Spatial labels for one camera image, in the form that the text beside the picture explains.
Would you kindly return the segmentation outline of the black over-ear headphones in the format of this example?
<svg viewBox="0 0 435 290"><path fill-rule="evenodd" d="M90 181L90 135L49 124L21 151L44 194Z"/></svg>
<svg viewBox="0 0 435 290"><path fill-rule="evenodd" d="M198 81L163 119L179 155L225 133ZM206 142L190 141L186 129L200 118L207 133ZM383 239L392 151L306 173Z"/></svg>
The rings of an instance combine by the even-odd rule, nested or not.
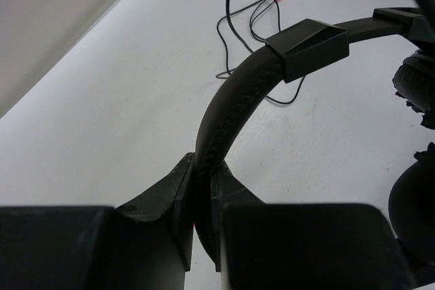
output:
<svg viewBox="0 0 435 290"><path fill-rule="evenodd" d="M222 84L198 129L194 159L194 224L214 262L211 178L246 121L280 82L290 83L349 55L351 44L399 35L417 46L393 78L396 94L434 128L434 0L376 9L369 18L331 25L306 19L269 37ZM395 182L385 216L418 287L434 282L434 145Z"/></svg>

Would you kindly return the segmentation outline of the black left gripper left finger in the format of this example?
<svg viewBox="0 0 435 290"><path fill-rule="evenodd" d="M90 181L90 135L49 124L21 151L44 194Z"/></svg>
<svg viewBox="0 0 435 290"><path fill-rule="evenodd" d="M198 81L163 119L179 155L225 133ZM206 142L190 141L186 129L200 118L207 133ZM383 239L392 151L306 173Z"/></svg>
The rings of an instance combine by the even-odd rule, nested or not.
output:
<svg viewBox="0 0 435 290"><path fill-rule="evenodd" d="M194 163L111 206L1 208L2 289L183 289L192 259Z"/></svg>

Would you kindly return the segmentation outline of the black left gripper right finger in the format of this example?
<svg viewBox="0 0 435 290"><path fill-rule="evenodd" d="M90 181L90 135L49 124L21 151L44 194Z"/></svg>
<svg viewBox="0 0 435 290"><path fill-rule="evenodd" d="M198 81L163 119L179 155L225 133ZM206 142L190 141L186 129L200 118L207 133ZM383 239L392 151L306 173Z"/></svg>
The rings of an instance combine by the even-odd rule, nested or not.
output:
<svg viewBox="0 0 435 290"><path fill-rule="evenodd" d="M388 221L361 203L267 204L222 164L211 178L224 289L412 289Z"/></svg>

